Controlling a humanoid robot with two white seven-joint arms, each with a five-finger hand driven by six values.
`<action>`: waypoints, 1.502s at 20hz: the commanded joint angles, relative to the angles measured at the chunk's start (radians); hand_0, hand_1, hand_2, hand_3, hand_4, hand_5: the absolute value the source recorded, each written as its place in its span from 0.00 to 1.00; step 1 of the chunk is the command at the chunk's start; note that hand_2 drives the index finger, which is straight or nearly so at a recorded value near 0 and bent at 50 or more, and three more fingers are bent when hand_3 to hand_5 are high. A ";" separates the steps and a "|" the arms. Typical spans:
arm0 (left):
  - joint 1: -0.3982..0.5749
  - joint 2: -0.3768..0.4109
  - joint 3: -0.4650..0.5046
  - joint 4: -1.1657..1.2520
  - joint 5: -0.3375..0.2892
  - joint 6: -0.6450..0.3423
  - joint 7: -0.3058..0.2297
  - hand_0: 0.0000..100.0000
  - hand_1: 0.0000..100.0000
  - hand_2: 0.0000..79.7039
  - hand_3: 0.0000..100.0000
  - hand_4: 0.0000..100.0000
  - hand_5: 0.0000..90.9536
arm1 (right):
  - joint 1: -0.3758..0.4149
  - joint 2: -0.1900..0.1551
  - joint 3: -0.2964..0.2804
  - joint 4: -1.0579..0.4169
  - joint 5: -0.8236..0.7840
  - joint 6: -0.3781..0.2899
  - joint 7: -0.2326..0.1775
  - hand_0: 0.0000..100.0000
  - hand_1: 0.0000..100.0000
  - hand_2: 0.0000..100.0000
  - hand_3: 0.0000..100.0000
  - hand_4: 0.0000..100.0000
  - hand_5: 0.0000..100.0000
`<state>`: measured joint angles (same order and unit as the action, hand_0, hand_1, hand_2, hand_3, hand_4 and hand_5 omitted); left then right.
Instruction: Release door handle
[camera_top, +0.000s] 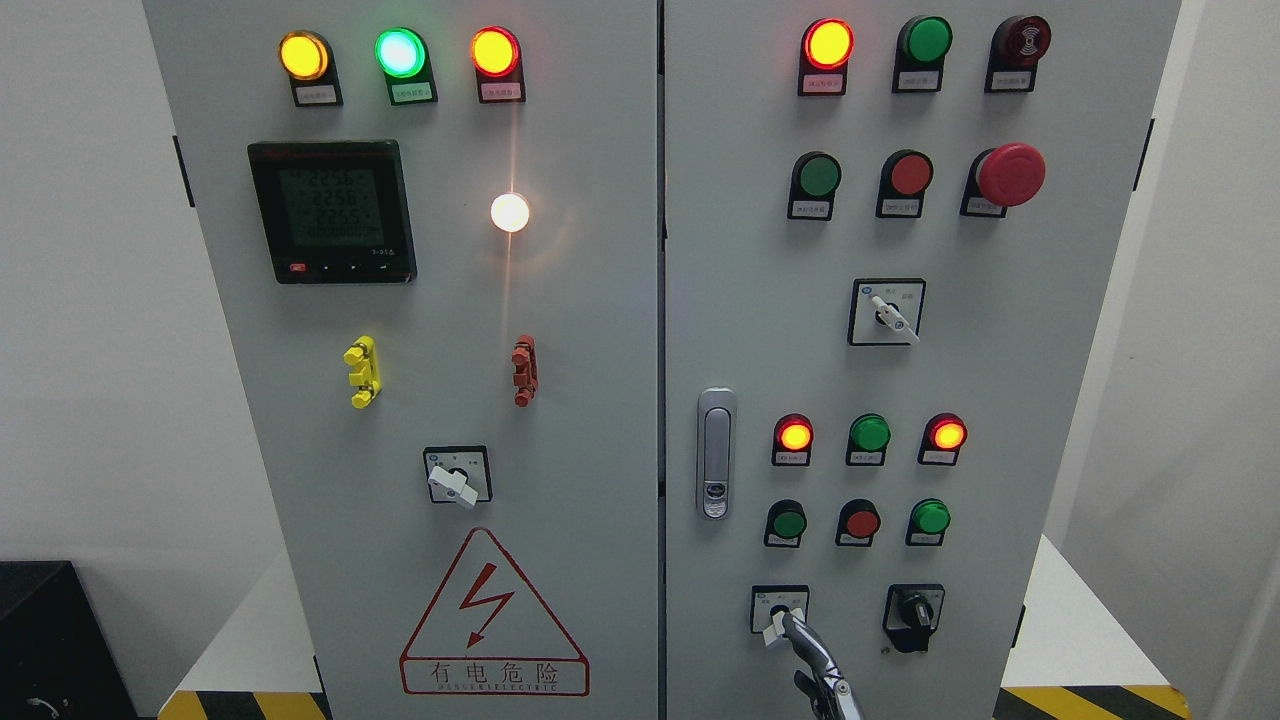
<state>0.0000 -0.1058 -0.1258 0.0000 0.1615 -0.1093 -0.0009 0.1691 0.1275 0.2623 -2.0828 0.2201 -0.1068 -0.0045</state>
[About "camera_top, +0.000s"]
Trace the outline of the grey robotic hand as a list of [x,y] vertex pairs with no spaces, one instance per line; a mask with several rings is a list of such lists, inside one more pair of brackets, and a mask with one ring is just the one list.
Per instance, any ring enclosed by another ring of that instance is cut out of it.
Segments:
[[799,615],[800,609],[777,612],[783,637],[810,673],[796,670],[794,684],[810,702],[817,719],[865,719],[852,685],[818,633]]

